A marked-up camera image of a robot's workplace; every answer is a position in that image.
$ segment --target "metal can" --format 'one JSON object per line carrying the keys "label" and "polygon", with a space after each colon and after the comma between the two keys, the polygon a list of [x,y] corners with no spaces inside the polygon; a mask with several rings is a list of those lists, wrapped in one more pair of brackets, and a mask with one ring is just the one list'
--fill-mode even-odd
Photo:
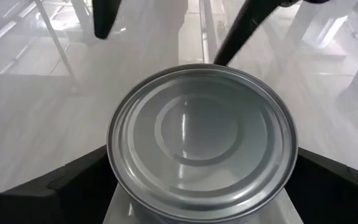
{"label": "metal can", "polygon": [[134,208],[154,223],[236,222],[281,191],[298,152],[278,95],[211,64],[169,68],[135,86],[112,116],[107,148]]}

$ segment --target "white floor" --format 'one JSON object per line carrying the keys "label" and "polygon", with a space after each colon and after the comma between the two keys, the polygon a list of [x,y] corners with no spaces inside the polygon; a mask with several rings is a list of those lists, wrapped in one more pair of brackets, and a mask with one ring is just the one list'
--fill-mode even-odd
{"label": "white floor", "polygon": [[[68,34],[69,39],[59,32],[63,48],[70,44],[66,55],[74,76],[36,8],[0,38],[0,192],[104,145],[115,106],[145,77],[174,65],[204,62],[198,0],[188,0],[187,9],[184,1],[124,0],[106,41],[85,44],[71,38],[81,37],[81,30]],[[216,45],[242,2],[211,0]],[[51,17],[55,6],[44,5]],[[358,40],[343,25],[322,50],[306,44],[294,48],[284,37],[298,8],[271,15],[230,66],[265,81],[284,99],[301,147],[358,169],[358,104],[352,102],[357,94],[339,98],[358,69]],[[65,27],[78,25],[73,9],[64,11],[59,15],[64,16],[60,21],[66,19]],[[358,21],[351,19],[358,29]],[[58,30],[62,23],[59,16],[55,20]],[[284,60],[282,55],[289,56]]]}

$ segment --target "silver can lid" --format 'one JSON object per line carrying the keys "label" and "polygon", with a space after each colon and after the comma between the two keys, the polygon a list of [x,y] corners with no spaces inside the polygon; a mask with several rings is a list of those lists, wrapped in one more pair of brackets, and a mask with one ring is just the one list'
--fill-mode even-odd
{"label": "silver can lid", "polygon": [[260,80],[209,64],[169,68],[120,102],[108,155],[122,187],[155,213],[184,222],[248,215],[283,188],[296,130]]}

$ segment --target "gray surface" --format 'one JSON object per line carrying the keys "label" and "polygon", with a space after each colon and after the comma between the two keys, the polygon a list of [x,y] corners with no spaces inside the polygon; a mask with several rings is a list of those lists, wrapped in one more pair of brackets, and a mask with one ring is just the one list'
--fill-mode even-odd
{"label": "gray surface", "polygon": [[[213,19],[229,27],[242,1],[211,0]],[[72,81],[37,10],[1,38],[0,71],[22,57],[0,74],[0,192],[104,145],[115,107],[136,83],[164,68],[203,62],[198,0],[189,0],[184,11],[178,7],[180,1],[164,0],[159,12],[153,0],[122,2],[123,19],[115,26],[126,29],[109,40],[86,45],[59,35],[64,48],[70,43],[66,54],[81,87],[77,94],[71,93]],[[11,0],[0,1],[0,22],[12,5]],[[346,52],[344,60],[304,54],[283,39],[298,8],[274,12],[267,22],[276,34],[263,23],[230,66],[278,93],[294,117],[301,147],[358,169],[358,90],[349,91],[358,69],[358,39],[348,26],[341,26],[331,43]],[[51,16],[55,8],[46,10]],[[78,26],[72,9],[64,10],[52,23],[56,30],[62,29],[59,21]],[[357,16],[351,10],[345,14],[358,33]],[[277,60],[283,50],[271,40],[295,54],[288,61]],[[325,50],[333,54],[334,49]],[[336,103],[339,98],[341,106]]]}
{"label": "gray surface", "polygon": [[[153,223],[155,220],[142,220],[140,222],[133,207],[130,206],[131,197],[126,194],[124,189],[117,185],[116,191],[112,197],[110,206],[104,218],[103,224],[138,224]],[[271,202],[244,219],[243,222],[236,224],[302,224],[302,220],[292,205],[287,193],[281,191]]]}
{"label": "gray surface", "polygon": [[252,76],[182,65],[137,85],[112,117],[108,153],[122,186],[151,210],[187,222],[257,210],[295,165],[292,118]]}

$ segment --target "can rim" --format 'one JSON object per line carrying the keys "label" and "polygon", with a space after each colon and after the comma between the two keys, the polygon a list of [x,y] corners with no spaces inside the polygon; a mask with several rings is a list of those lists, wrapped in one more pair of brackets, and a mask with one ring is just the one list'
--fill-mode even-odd
{"label": "can rim", "polygon": [[[289,161],[288,161],[288,164],[287,164],[287,168],[285,169],[285,172],[284,172],[282,178],[277,183],[277,186],[274,188],[273,191],[271,191],[265,198],[263,198],[263,200],[260,201],[260,203],[258,203],[252,209],[244,210],[242,212],[236,213],[234,215],[228,215],[226,217],[214,218],[214,219],[203,219],[203,220],[195,220],[195,219],[192,219],[192,218],[186,218],[186,217],[173,215],[171,213],[164,212],[161,209],[158,209],[157,207],[154,207],[154,206],[149,205],[146,202],[144,202],[141,199],[140,196],[135,194],[130,189],[130,187],[128,187],[126,185],[124,179],[119,174],[119,171],[117,171],[117,167],[116,167],[116,164],[114,162],[113,155],[112,155],[112,150],[113,150],[113,148],[112,148],[112,136],[113,136],[113,133],[116,130],[115,127],[117,125],[117,120],[119,119],[120,112],[122,111],[122,109],[124,108],[126,103],[133,97],[133,95],[135,93],[137,93],[138,90],[140,90],[142,87],[148,85],[149,83],[153,82],[154,80],[156,80],[156,79],[158,79],[160,77],[169,76],[170,74],[172,74],[174,72],[177,72],[178,70],[191,70],[191,69],[198,69],[198,68],[225,70],[226,72],[228,71],[230,73],[240,73],[240,74],[245,75],[247,77],[247,79],[251,80],[253,85],[259,87],[261,90],[266,92],[266,94],[269,97],[271,97],[272,100],[280,108],[280,110],[282,112],[282,115],[284,115],[285,121],[288,123],[288,128],[289,128],[288,130],[289,130],[290,137],[291,137],[290,138],[291,139],[291,141],[290,141],[291,142],[291,153],[290,153],[290,158],[289,158]],[[133,199],[135,199],[138,203],[143,205],[147,210],[150,210],[150,211],[152,211],[154,213],[162,215],[163,217],[172,218],[174,220],[179,220],[179,221],[182,221],[182,222],[217,223],[217,222],[226,222],[226,221],[234,220],[234,219],[249,215],[249,214],[255,212],[256,210],[262,208],[263,206],[268,204],[273,198],[275,198],[275,196],[284,188],[284,185],[289,180],[289,178],[291,176],[291,173],[292,173],[292,171],[293,171],[293,169],[295,167],[296,158],[297,158],[297,155],[298,155],[298,140],[297,140],[297,133],[296,133],[295,123],[293,121],[293,118],[292,118],[287,106],[285,105],[283,100],[269,86],[267,86],[264,82],[262,82],[261,80],[259,80],[256,77],[253,77],[252,75],[249,75],[246,72],[243,72],[243,71],[240,71],[240,70],[237,70],[237,69],[234,69],[234,68],[230,68],[230,67],[225,67],[225,66],[220,66],[220,65],[213,65],[213,64],[188,64],[188,65],[179,65],[179,66],[176,66],[176,67],[168,68],[168,69],[162,70],[160,72],[157,72],[157,73],[151,75],[150,77],[142,80],[140,83],[138,83],[136,86],[134,86],[125,95],[125,97],[119,102],[119,104],[117,105],[116,109],[114,110],[114,113],[112,114],[112,117],[111,117],[111,121],[109,123],[108,134],[107,134],[107,153],[108,153],[109,162],[110,162],[110,165],[112,167],[112,170],[113,170],[117,180],[119,181],[120,185],[122,186],[122,188]]]}

